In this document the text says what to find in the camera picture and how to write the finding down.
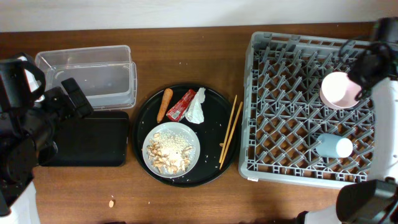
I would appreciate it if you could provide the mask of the pink bowl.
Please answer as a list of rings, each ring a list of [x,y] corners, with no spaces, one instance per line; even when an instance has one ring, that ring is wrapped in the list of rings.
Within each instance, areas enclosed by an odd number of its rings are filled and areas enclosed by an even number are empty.
[[[321,83],[320,99],[324,105],[334,110],[352,108],[358,104],[355,96],[361,87],[348,78],[344,72],[332,72]]]

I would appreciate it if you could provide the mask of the light blue cup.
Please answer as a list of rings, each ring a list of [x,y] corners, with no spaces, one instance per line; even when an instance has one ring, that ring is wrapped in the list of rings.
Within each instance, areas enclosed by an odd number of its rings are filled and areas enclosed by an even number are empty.
[[[320,143],[315,150],[322,157],[346,158],[353,152],[353,143],[348,138],[324,133],[317,141]]]

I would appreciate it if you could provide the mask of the wooden chopstick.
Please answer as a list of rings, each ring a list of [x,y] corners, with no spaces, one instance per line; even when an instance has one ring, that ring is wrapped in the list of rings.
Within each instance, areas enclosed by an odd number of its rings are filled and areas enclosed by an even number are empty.
[[[237,110],[236,116],[234,118],[233,125],[232,125],[232,127],[230,129],[230,132],[229,132],[228,141],[224,145],[224,153],[223,153],[222,158],[221,158],[220,169],[223,167],[224,161],[226,159],[226,155],[227,155],[227,153],[229,151],[229,147],[231,145],[231,141],[232,141],[235,129],[236,129],[236,125],[238,123],[238,119],[239,119],[239,115],[241,113],[242,107],[243,107],[243,102],[241,101],[240,104],[239,104],[239,108]]]
[[[235,95],[235,97],[234,97],[233,107],[231,109],[231,113],[230,113],[230,116],[229,116],[228,126],[227,126],[227,129],[226,129],[226,134],[225,134],[225,137],[224,137],[224,142],[223,142],[223,145],[222,145],[222,150],[221,150],[221,154],[220,154],[220,158],[219,158],[219,163],[220,164],[221,164],[221,162],[223,160],[224,152],[226,150],[226,143],[227,143],[227,140],[228,140],[229,130],[230,130],[230,126],[231,126],[231,122],[232,122],[232,118],[233,118],[234,109],[235,109],[235,106],[236,106],[236,100],[237,100],[237,95]]]

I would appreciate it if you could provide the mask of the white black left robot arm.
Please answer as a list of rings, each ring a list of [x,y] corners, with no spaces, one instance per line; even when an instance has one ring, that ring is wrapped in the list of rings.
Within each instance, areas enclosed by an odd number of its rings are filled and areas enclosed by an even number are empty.
[[[1,223],[39,223],[33,169],[58,152],[64,122],[92,113],[74,78],[48,90],[30,55],[1,61]]]

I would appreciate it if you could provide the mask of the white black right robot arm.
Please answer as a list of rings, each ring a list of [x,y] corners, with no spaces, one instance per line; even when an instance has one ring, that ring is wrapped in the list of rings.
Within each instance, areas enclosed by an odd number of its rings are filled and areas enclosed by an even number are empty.
[[[361,87],[356,100],[373,99],[374,153],[368,179],[343,187],[335,205],[299,213],[292,223],[397,223],[397,18],[379,19],[370,45],[350,63]]]

